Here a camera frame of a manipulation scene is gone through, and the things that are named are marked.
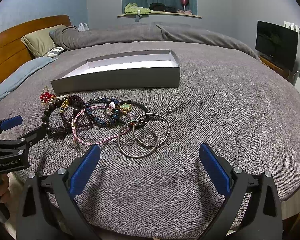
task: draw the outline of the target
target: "human hand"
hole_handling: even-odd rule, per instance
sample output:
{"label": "human hand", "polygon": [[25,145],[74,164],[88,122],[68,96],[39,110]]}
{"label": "human hand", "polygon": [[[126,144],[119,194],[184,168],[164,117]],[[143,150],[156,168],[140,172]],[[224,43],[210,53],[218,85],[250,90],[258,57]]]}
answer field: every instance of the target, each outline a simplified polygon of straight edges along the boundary
{"label": "human hand", "polygon": [[2,179],[2,183],[0,184],[0,203],[7,203],[10,199],[10,191],[9,187],[9,177],[8,174],[1,174],[0,178]]}

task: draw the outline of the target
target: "white plastic bag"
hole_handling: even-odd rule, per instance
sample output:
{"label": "white plastic bag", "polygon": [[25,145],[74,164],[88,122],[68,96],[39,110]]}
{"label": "white plastic bag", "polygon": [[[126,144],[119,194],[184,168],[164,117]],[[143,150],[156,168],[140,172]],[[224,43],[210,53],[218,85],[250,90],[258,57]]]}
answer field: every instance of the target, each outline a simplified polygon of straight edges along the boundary
{"label": "white plastic bag", "polygon": [[89,27],[88,27],[88,25],[87,25],[86,23],[80,23],[80,24],[79,24],[79,27],[78,27],[78,30],[79,30],[80,32],[84,32],[84,31],[89,30]]}

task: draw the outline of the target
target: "gray blanket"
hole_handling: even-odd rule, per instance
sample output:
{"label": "gray blanket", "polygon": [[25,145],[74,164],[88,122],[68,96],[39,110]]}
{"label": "gray blanket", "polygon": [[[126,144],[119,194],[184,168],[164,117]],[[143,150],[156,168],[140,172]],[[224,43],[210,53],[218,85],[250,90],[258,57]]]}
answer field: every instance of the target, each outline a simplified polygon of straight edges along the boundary
{"label": "gray blanket", "polygon": [[[87,58],[134,50],[172,49],[180,60],[180,86],[169,89],[121,89],[78,93],[84,99],[115,97],[133,100],[149,111],[166,116],[172,124],[168,141],[151,156],[129,159],[116,141],[102,145],[101,159],[76,202],[93,225],[134,236],[197,238],[220,208],[219,195],[202,167],[198,151],[208,142],[231,165],[261,174],[270,170],[280,200],[300,185],[300,95],[277,73],[249,55],[234,49],[171,41],[146,41],[97,45],[67,51],[26,79],[0,102],[0,119],[21,114],[23,124],[2,133],[13,139],[41,125],[39,96],[59,73]],[[133,116],[140,111],[133,109]],[[53,127],[61,122],[52,113]],[[164,122],[151,124],[162,136]],[[117,133],[93,128],[79,136],[96,141]],[[137,131],[153,138],[148,128]],[[122,147],[131,154],[141,148],[131,133],[122,136]],[[16,172],[23,181],[31,171],[51,174],[82,156],[86,146],[72,143],[72,136],[45,138],[31,148],[30,168]],[[238,225],[248,204],[244,199]]]}
{"label": "gray blanket", "polygon": [[237,49],[260,60],[258,55],[246,44],[229,36],[208,31],[188,24],[153,22],[151,24],[133,23],[108,29],[93,29],[79,32],[74,27],[64,27],[50,32],[56,44],[67,50],[82,49],[94,45],[133,41],[175,41],[199,43]]}

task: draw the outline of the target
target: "green towel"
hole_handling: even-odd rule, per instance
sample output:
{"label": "green towel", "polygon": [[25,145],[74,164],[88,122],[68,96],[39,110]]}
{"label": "green towel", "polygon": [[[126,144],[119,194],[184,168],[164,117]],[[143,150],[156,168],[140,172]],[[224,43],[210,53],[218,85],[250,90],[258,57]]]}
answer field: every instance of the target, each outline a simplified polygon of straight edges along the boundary
{"label": "green towel", "polygon": [[140,10],[140,14],[149,14],[151,10],[149,8],[138,7],[138,5],[134,2],[133,4],[128,3],[124,9],[125,14],[138,14],[138,10]]}

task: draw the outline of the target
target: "gold charm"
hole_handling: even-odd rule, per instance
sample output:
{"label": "gold charm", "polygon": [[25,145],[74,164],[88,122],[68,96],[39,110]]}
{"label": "gold charm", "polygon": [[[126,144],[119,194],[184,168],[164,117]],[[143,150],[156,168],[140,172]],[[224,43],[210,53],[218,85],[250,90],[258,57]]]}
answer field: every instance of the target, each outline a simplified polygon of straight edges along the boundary
{"label": "gold charm", "polygon": [[68,106],[69,104],[70,104],[69,100],[66,99],[66,100],[62,103],[61,107],[62,107],[63,109],[66,109],[67,106]]}
{"label": "gold charm", "polygon": [[131,104],[122,104],[121,106],[120,106],[120,109],[122,109],[122,110],[125,110],[125,111],[127,111],[127,112],[130,112],[131,111]]}

